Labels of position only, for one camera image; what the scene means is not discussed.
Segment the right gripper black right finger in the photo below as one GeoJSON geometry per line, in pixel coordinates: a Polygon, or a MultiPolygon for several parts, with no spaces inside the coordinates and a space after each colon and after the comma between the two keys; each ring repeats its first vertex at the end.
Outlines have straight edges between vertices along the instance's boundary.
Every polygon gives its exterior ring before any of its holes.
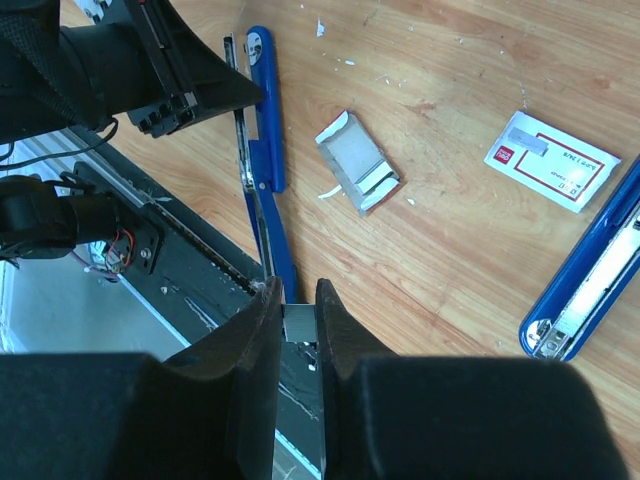
{"type": "Polygon", "coordinates": [[[326,479],[625,479],[600,405],[568,364],[401,356],[315,297],[326,479]]]}

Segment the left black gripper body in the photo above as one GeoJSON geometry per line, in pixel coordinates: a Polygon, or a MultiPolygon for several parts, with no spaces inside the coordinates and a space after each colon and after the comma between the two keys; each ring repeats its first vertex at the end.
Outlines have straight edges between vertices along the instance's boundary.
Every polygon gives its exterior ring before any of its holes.
{"type": "Polygon", "coordinates": [[[187,25],[169,1],[127,1],[125,6],[158,83],[156,98],[131,111],[130,118],[154,138],[170,135],[194,122],[198,108],[179,45],[187,25]]]}

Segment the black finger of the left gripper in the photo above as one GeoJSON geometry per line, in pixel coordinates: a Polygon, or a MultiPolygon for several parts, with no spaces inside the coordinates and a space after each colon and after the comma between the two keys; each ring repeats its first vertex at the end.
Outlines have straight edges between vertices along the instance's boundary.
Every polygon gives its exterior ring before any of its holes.
{"type": "MultiPolygon", "coordinates": [[[[188,126],[236,109],[253,106],[263,99],[260,87],[238,72],[235,67],[228,64],[225,59],[219,57],[188,25],[187,28],[186,38],[181,40],[179,45],[198,100],[196,119],[188,126]]],[[[145,107],[158,94],[158,83],[147,55],[144,63],[142,85],[150,93],[150,98],[142,106],[145,107]]],[[[128,116],[131,123],[134,124],[130,118],[131,111],[128,112],[128,116]]]]}

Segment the silver staple strip piece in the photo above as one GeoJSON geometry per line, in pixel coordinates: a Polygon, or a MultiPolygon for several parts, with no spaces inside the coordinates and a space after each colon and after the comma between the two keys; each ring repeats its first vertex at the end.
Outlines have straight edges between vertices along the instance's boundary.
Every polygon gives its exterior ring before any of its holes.
{"type": "Polygon", "coordinates": [[[313,304],[284,304],[283,331],[290,343],[316,343],[317,326],[313,304]]]}

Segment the silver staple strips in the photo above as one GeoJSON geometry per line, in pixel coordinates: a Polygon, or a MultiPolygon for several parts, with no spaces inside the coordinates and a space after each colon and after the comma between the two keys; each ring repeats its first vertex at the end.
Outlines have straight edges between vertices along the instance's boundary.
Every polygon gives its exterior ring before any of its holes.
{"type": "Polygon", "coordinates": [[[399,173],[353,112],[343,110],[315,142],[361,217],[400,187],[399,173]]]}

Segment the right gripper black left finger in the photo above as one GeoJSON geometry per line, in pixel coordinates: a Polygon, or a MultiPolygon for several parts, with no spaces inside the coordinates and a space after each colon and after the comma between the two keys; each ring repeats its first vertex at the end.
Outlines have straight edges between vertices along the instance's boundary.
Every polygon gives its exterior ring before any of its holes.
{"type": "Polygon", "coordinates": [[[1,359],[5,479],[268,479],[282,282],[167,360],[146,353],[1,359]]]}

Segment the red staple box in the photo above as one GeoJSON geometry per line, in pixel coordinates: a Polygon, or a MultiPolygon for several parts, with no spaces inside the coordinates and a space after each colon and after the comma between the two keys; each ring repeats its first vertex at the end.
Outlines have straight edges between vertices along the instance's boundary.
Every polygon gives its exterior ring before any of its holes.
{"type": "Polygon", "coordinates": [[[578,213],[620,159],[517,111],[484,158],[489,167],[578,213]]]}

